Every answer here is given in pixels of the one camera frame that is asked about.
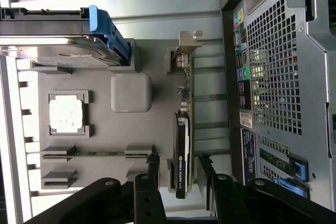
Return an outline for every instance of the perforated metal mesh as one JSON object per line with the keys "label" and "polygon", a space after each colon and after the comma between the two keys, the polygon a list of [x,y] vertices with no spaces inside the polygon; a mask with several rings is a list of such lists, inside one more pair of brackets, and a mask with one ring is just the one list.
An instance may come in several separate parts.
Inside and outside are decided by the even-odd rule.
{"label": "perforated metal mesh", "polygon": [[277,151],[280,151],[282,153],[285,153],[285,154],[290,154],[290,151],[289,151],[289,147],[283,145],[283,144],[280,144],[276,141],[273,141],[267,137],[260,137],[259,138],[259,142],[277,150]]}
{"label": "perforated metal mesh", "polygon": [[271,180],[275,180],[276,178],[281,178],[279,174],[268,168],[266,165],[260,163],[260,170],[263,174],[265,174]]}
{"label": "perforated metal mesh", "polygon": [[247,27],[253,117],[302,135],[295,15],[278,1]]}

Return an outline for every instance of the screw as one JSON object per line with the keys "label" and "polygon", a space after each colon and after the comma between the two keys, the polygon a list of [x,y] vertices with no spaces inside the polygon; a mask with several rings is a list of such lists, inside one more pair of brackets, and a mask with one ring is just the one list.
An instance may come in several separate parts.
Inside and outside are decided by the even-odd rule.
{"label": "screw", "polygon": [[106,186],[112,186],[112,185],[113,185],[113,181],[111,181],[111,180],[110,180],[110,181],[106,181],[106,182],[105,182],[105,185],[106,185]]}
{"label": "screw", "polygon": [[227,179],[227,177],[226,177],[225,175],[223,175],[223,174],[219,175],[218,178],[219,178],[220,180]]}
{"label": "screw", "polygon": [[256,180],[255,181],[256,185],[258,186],[263,186],[265,184],[265,182],[261,181],[261,180]]}

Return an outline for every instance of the silver metal wall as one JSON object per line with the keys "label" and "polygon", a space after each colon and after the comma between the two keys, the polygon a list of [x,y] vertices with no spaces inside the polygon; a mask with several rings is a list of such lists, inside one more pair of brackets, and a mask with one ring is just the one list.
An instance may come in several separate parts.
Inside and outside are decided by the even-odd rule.
{"label": "silver metal wall", "polygon": [[[127,38],[178,39],[181,30],[203,31],[201,40],[204,46],[195,53],[195,95],[198,100],[195,147],[196,151],[227,152],[228,119],[219,0],[10,0],[11,7],[28,9],[79,9],[92,4],[108,11],[121,34]],[[18,69],[25,69],[26,63],[19,60]],[[70,191],[41,190],[36,76],[21,71],[18,77],[19,81],[30,81],[28,87],[20,89],[20,95],[22,108],[32,110],[32,115],[23,116],[23,125],[25,137],[34,138],[25,147],[27,161],[32,168],[28,171],[32,213],[36,215],[77,188]],[[231,173],[229,154],[216,155],[214,161],[218,172]],[[171,205],[176,208],[176,204],[181,204],[169,196],[163,200],[166,207]],[[202,205],[194,196],[183,203],[196,209]]]}

